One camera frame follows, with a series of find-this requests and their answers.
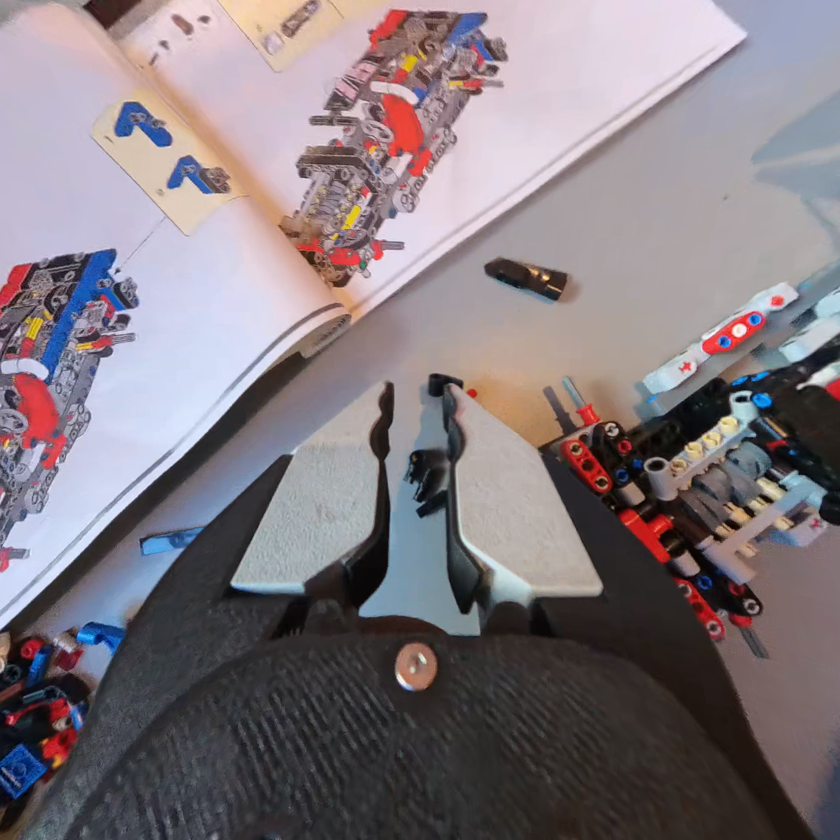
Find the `open building instruction booklet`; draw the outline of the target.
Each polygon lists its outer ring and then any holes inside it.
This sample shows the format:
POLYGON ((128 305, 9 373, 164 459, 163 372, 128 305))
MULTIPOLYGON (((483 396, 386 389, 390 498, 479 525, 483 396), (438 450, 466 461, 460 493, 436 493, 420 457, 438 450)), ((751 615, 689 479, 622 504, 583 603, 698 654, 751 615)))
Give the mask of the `open building instruction booklet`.
POLYGON ((715 2, 21 3, 2 627, 258 378, 738 48, 715 2))

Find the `small black connector piece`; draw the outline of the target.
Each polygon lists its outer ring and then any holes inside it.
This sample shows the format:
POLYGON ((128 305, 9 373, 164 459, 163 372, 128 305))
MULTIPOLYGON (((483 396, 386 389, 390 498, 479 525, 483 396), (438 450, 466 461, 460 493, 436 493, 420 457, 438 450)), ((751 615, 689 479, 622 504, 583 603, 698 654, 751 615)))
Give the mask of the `small black connector piece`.
POLYGON ((414 487, 416 514, 427 518, 445 508, 448 496, 448 458, 441 448, 414 450, 403 480, 414 487))

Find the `partly built brick vehicle model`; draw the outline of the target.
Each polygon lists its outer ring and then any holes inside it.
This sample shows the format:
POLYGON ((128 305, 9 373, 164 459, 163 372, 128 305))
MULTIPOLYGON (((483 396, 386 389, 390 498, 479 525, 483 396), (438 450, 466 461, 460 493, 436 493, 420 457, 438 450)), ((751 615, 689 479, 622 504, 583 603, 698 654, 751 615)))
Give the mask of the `partly built brick vehicle model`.
POLYGON ((838 288, 792 328, 764 355, 774 367, 712 378, 635 427, 601 417, 564 377, 580 422, 562 419, 541 449, 666 567, 712 641, 729 622, 764 659, 750 562, 838 527, 838 288))

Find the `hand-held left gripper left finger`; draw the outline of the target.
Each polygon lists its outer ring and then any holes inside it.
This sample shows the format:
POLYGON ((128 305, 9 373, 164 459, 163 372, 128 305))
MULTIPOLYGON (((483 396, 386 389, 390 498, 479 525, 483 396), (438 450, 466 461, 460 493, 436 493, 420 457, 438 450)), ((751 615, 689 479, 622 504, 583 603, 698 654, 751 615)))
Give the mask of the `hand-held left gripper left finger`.
POLYGON ((230 585, 362 606, 388 566, 394 386, 374 385, 301 444, 230 585))

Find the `black cylindrical brick piece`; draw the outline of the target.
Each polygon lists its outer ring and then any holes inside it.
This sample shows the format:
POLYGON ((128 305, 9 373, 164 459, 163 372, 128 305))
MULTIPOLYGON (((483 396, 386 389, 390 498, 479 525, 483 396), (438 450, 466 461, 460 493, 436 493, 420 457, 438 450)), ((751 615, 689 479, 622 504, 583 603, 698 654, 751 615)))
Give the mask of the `black cylindrical brick piece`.
POLYGON ((552 302, 562 298, 570 280, 570 275, 561 270, 505 257, 487 262, 484 271, 494 280, 552 302))

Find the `blue angled brick piece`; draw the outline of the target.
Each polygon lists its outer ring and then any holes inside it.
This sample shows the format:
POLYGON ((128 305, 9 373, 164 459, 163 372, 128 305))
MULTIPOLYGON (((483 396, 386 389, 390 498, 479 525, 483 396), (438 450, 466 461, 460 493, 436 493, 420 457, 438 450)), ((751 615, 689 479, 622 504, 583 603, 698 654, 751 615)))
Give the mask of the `blue angled brick piece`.
POLYGON ((114 656, 126 636, 126 629, 105 623, 88 622, 78 628, 76 640, 79 645, 96 647, 103 645, 114 656))

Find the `pile of loose brick pieces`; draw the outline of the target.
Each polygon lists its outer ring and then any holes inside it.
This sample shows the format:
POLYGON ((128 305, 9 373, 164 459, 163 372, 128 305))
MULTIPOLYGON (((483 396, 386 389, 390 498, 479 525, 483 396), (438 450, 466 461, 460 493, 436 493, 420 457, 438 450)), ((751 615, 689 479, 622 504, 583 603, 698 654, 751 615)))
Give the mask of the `pile of loose brick pieces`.
POLYGON ((92 688, 75 669, 87 646, 77 630, 53 639, 2 632, 1 805, 18 812, 69 759, 88 715, 92 688))

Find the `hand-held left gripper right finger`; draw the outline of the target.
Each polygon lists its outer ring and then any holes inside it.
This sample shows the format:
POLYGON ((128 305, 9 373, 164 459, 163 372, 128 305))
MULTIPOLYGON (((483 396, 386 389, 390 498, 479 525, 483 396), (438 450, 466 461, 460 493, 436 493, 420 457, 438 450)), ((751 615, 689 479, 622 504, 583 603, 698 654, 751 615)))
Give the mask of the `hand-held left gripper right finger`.
POLYGON ((459 611, 592 599, 603 582, 538 450, 444 386, 447 572, 459 611))

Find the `blue flat brick beam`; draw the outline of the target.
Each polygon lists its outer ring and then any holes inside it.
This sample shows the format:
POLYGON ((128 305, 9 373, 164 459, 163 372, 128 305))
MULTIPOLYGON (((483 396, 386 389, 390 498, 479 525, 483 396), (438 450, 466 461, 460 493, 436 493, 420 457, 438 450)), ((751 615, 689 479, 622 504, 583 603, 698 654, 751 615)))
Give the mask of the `blue flat brick beam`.
POLYGON ((140 553, 144 557, 182 551, 202 533, 204 526, 168 532, 158 532, 140 540, 140 553))

